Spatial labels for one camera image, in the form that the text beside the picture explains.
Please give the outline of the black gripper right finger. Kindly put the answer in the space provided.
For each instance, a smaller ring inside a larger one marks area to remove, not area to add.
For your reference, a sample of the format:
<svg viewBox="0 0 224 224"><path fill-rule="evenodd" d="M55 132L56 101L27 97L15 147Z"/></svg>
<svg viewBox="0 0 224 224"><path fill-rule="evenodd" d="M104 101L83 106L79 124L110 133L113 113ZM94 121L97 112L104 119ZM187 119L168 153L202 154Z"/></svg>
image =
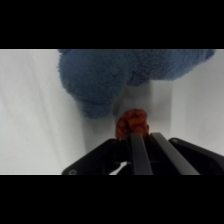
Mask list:
<svg viewBox="0 0 224 224"><path fill-rule="evenodd" d="M224 175L224 156L161 133L151 138L181 175Z"/></svg>

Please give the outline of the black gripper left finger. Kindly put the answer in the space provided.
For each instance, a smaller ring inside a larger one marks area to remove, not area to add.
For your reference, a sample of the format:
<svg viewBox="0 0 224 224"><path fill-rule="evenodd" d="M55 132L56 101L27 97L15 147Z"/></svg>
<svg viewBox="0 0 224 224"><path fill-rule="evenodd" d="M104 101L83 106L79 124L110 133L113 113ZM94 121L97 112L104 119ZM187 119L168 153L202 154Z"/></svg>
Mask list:
<svg viewBox="0 0 224 224"><path fill-rule="evenodd" d="M120 141L109 139L68 166L63 175L109 175L123 163L125 173L152 175L145 143L141 134L130 134Z"/></svg>

